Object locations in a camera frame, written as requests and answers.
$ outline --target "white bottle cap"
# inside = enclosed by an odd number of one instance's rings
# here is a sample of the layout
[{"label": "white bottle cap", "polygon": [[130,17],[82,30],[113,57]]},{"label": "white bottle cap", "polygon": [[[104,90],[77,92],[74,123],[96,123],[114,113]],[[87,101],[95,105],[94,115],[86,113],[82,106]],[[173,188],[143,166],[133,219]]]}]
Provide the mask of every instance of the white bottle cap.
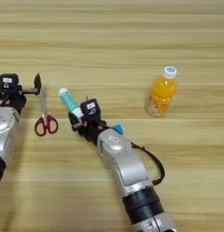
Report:
[{"label": "white bottle cap", "polygon": [[177,69],[172,66],[167,66],[164,68],[163,76],[167,79],[174,79],[177,74]]},{"label": "white bottle cap", "polygon": [[65,93],[65,92],[68,92],[68,90],[66,88],[62,88],[62,89],[59,90],[58,94],[61,97],[62,94]]}]

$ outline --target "black cable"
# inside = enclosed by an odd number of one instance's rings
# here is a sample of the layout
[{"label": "black cable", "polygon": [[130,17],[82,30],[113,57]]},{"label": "black cable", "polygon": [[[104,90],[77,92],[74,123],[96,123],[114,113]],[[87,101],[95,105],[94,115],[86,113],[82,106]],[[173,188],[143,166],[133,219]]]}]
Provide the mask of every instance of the black cable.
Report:
[{"label": "black cable", "polygon": [[131,141],[131,146],[134,149],[138,149],[138,150],[142,150],[143,152],[145,152],[157,165],[159,172],[160,172],[160,177],[158,179],[155,179],[152,184],[155,185],[159,185],[165,178],[165,168],[163,167],[162,163],[160,162],[160,160],[154,156],[150,151],[146,150],[145,147],[141,147],[137,144],[135,144],[134,142]]}]

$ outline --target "wood grain surface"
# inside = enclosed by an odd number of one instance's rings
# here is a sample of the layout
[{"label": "wood grain surface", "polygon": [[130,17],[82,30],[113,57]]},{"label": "wood grain surface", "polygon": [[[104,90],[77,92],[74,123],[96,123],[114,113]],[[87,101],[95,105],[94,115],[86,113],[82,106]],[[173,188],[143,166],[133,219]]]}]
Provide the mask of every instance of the wood grain surface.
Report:
[{"label": "wood grain surface", "polygon": [[[154,119],[143,105],[166,65],[179,90]],[[1,73],[24,87],[40,73],[60,128],[38,138],[39,101],[28,97],[0,232],[131,231],[96,148],[71,131],[61,87],[97,98],[105,120],[157,154],[167,176],[156,190],[179,232],[224,232],[224,0],[0,0]]]}]

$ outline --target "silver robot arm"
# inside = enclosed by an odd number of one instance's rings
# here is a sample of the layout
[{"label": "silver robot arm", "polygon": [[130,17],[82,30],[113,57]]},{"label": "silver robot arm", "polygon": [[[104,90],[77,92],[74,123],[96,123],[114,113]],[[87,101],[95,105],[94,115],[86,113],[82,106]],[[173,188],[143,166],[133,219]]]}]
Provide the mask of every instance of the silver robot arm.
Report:
[{"label": "silver robot arm", "polygon": [[[101,119],[96,99],[83,102],[79,110],[82,111],[80,117],[72,112],[68,113],[72,129],[97,146],[114,176],[133,230],[177,232],[153,188],[153,184],[161,183],[165,175],[161,162],[146,149],[127,140],[122,136],[122,131],[108,127],[106,121]],[[151,179],[140,157],[134,152],[135,148],[145,151],[154,160],[161,174],[159,179]]]},{"label": "silver robot arm", "polygon": [[0,76],[0,181],[11,158],[11,149],[17,133],[16,127],[26,103],[25,94],[38,95],[41,90],[41,78],[37,74],[33,89],[23,89],[14,73]]},{"label": "silver robot arm", "polygon": [[12,107],[0,107],[0,180],[11,157],[15,129],[19,113]]},{"label": "silver robot arm", "polygon": [[113,129],[103,131],[97,141],[102,159],[112,171],[135,232],[177,232],[164,212],[148,170],[131,142]]}]

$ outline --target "scissor blade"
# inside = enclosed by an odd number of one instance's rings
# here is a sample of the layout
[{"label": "scissor blade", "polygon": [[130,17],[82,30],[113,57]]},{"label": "scissor blade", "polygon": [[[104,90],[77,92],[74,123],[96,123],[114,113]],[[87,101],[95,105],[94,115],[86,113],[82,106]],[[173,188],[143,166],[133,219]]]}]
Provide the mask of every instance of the scissor blade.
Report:
[{"label": "scissor blade", "polygon": [[47,116],[48,116],[48,110],[47,110],[47,102],[46,102],[45,88],[44,87],[42,87],[39,96],[40,96],[42,113],[44,115],[44,119],[46,120]]}]

